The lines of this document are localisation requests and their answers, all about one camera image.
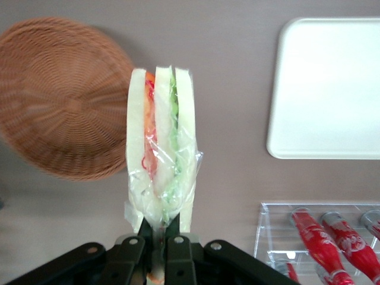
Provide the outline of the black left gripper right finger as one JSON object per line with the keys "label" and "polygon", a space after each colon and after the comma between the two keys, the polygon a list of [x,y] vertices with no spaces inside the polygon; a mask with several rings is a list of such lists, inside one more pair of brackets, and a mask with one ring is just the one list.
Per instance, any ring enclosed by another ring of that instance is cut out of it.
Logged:
{"label": "black left gripper right finger", "polygon": [[165,232],[165,284],[297,284],[225,240],[192,242],[179,222]]}

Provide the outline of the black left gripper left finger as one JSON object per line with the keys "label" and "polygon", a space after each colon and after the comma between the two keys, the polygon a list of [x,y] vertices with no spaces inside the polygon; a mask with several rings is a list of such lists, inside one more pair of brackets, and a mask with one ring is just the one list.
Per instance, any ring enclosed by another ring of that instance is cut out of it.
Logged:
{"label": "black left gripper left finger", "polygon": [[8,284],[146,284],[146,250],[152,237],[144,219],[136,235],[121,236],[109,250],[85,243]]}

